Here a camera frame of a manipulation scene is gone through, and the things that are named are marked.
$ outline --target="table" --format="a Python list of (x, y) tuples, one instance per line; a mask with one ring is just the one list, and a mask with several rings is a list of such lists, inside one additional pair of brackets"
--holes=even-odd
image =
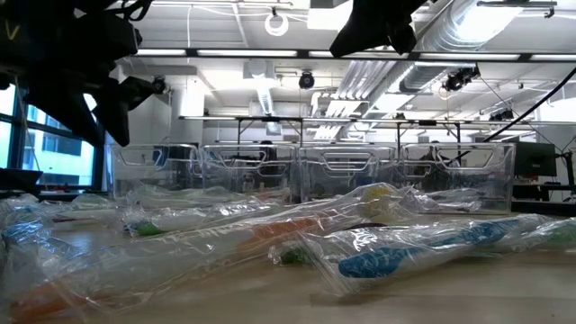
[[(84, 250), (126, 239), (94, 224), (58, 226), (56, 236)], [(91, 314), (90, 323), (573, 323), (575, 253), (462, 258), (347, 299), (322, 292), (307, 267), (262, 260), (112, 318)]]
[(537, 199), (542, 202), (550, 201), (550, 192), (567, 191), (575, 192), (576, 186), (561, 184), (514, 184), (514, 198), (517, 199)]

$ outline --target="wooden table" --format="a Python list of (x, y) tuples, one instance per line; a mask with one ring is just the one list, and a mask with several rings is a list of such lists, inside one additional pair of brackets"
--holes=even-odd
[[(95, 226), (72, 226), (57, 235), (85, 249), (126, 239)], [(107, 324), (574, 323), (576, 254), (467, 257), (348, 299), (324, 293), (320, 274), (307, 267), (263, 260), (181, 287), (145, 307), (111, 318), (94, 313), (89, 319)]]

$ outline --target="clear plastic bin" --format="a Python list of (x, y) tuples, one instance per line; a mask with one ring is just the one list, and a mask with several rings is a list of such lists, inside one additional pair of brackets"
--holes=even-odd
[(348, 194), (361, 185), (399, 181), (395, 147), (364, 146), (300, 148), (303, 202)]
[(404, 185), (439, 203), (463, 206), (454, 212), (507, 214), (515, 153), (511, 143), (412, 144), (402, 148), (399, 170)]
[(194, 145), (112, 145), (106, 151), (108, 192), (114, 197), (122, 197), (140, 184), (168, 190), (202, 188), (202, 169)]
[(201, 156), (204, 189), (220, 186), (249, 194), (296, 186), (296, 148), (291, 146), (206, 145)]

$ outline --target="ceiling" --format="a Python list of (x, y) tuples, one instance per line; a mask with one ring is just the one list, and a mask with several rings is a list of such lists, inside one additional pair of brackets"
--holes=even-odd
[[(440, 0), (421, 8), (414, 16), (416, 31), (433, 19), (446, 2)], [(240, 7), (238, 13), (242, 16), (237, 19), (231, 6), (209, 7), (209, 10), (219, 13), (206, 11), (200, 6), (153, 6), (146, 18), (135, 24), (144, 38), (143, 48), (328, 49), (337, 32), (309, 30), (307, 23), (300, 20), (306, 18), (310, 2), (292, 0), (292, 3), (292, 10), (279, 9), (278, 12), (294, 14), (300, 19), (289, 19), (289, 29), (280, 37), (266, 31), (265, 19), (270, 10), (264, 7)], [(576, 33), (571, 32), (576, 30), (576, 1), (558, 0), (558, 3), (556, 16), (551, 19), (543, 18), (545, 11), (525, 10), (480, 50), (576, 53)], [(121, 63), (144, 67), (197, 67), (211, 89), (211, 94), (206, 96), (206, 107), (211, 114), (215, 114), (220, 108), (223, 111), (227, 107), (247, 108), (249, 102), (257, 101), (256, 90), (241, 84), (243, 65), (247, 61), (247, 58), (129, 58)], [(272, 61), (274, 73), (282, 79), (280, 86), (271, 90), (273, 99), (306, 104), (311, 102), (315, 91), (299, 89), (298, 80), (303, 70), (313, 73), (316, 78), (314, 90), (320, 91), (338, 88), (350, 64), (347, 60)], [(509, 99), (521, 94), (523, 100), (515, 103), (515, 109), (523, 111), (538, 96), (545, 94), (542, 89), (549, 89), (563, 79), (573, 66), (555, 63), (481, 63), (479, 68), (485, 83), (480, 79), (474, 80), (462, 92), (451, 95), (447, 100), (444, 98), (446, 94), (438, 92), (440, 84), (433, 84), (430, 93), (417, 95), (409, 102), (412, 108), (405, 112), (407, 118), (435, 118), (449, 110), (452, 116), (461, 119), (498, 104), (500, 98)]]

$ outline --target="white ceiling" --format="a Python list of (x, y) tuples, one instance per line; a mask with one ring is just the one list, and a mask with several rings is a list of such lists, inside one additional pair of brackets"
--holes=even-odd
[[(296, 7), (291, 14), (306, 14), (306, 0), (293, 1)], [(416, 29), (434, 16), (442, 4), (439, 1), (429, 9), (419, 12)], [(576, 17), (576, 1), (560, 0), (557, 7), (558, 17), (545, 20), (539, 17), (518, 17), (498, 36), (489, 41), (481, 50), (487, 51), (536, 51), (536, 52), (575, 52), (576, 53), (576, 20), (561, 18), (561, 15)], [(227, 7), (215, 7), (213, 10), (225, 14), (233, 14)], [(239, 8), (241, 14), (267, 13), (268, 9)], [(186, 20), (189, 15), (190, 32), (186, 31)], [(523, 15), (541, 14), (544, 12), (524, 11)], [(269, 35), (264, 27), (265, 16), (242, 16), (240, 25), (234, 16), (206, 12), (199, 8), (158, 7), (150, 8), (147, 17), (136, 26), (144, 38), (145, 48), (255, 48), (255, 49), (306, 49), (326, 50), (337, 33), (335, 31), (311, 31), (306, 22), (290, 20), (288, 32), (281, 37)], [(240, 27), (246, 35), (243, 41)], [(255, 90), (241, 89), (238, 83), (242, 78), (242, 67), (246, 59), (214, 59), (214, 58), (132, 58), (124, 64), (134, 66), (195, 66), (204, 75), (210, 86), (215, 89), (213, 95), (207, 97), (208, 108), (247, 107), (250, 101), (257, 100)], [(341, 78), (347, 71), (349, 62), (345, 60), (274, 60), (275, 72), (282, 75), (282, 87), (272, 90), (276, 101), (309, 103), (313, 91), (302, 91), (298, 88), (300, 73), (309, 69), (316, 78), (316, 87), (338, 87)], [(519, 82), (525, 88), (549, 84), (565, 77), (573, 68), (567, 64), (497, 64), (483, 63), (479, 65), (482, 77), (503, 99), (530, 90), (518, 89)], [(412, 100), (413, 111), (407, 114), (426, 115), (434, 117), (451, 111), (465, 111), (458, 117), (464, 117), (478, 112), (480, 109), (497, 104), (500, 99), (480, 80), (468, 85), (465, 92), (451, 96), (448, 101), (434, 93), (421, 95)], [(528, 104), (519, 104), (517, 109), (525, 109)]]

